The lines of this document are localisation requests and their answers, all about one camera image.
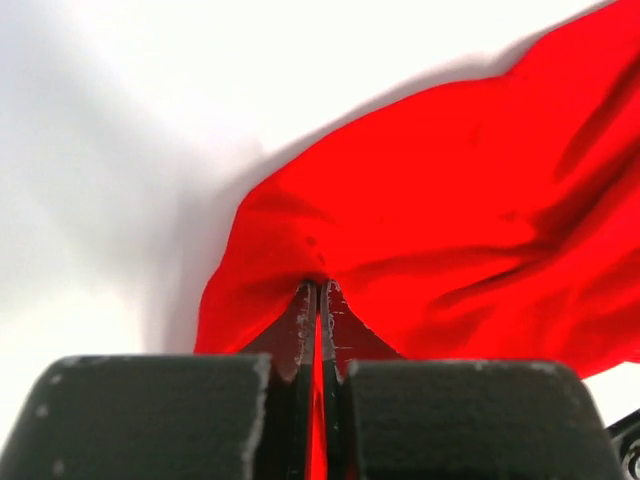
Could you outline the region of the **red t shirt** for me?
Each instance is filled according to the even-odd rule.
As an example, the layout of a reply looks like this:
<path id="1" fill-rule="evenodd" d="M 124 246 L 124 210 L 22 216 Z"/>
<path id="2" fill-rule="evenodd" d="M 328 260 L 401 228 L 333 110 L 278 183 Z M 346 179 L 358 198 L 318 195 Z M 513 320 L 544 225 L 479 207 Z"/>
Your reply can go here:
<path id="1" fill-rule="evenodd" d="M 322 286 L 409 361 L 639 350 L 639 5 L 614 1 L 513 67 L 437 86 L 320 140 L 241 202 L 195 350 L 236 354 L 317 288 L 310 475 L 328 477 Z"/>

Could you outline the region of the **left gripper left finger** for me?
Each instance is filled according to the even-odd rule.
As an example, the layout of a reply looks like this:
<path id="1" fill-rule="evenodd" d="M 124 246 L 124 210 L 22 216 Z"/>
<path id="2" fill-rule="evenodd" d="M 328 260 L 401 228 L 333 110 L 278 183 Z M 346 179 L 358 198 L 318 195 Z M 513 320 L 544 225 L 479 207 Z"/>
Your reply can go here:
<path id="1" fill-rule="evenodd" d="M 306 479 L 317 288 L 236 354 L 68 356 L 34 383 L 5 479 Z"/>

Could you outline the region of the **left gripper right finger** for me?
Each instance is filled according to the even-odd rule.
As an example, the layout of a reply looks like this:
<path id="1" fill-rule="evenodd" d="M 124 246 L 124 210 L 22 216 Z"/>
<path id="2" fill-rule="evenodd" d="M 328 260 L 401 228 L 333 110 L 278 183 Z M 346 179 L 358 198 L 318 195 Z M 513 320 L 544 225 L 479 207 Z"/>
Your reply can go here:
<path id="1" fill-rule="evenodd" d="M 588 390 L 557 362 L 409 361 L 322 286 L 331 479 L 619 479 Z"/>

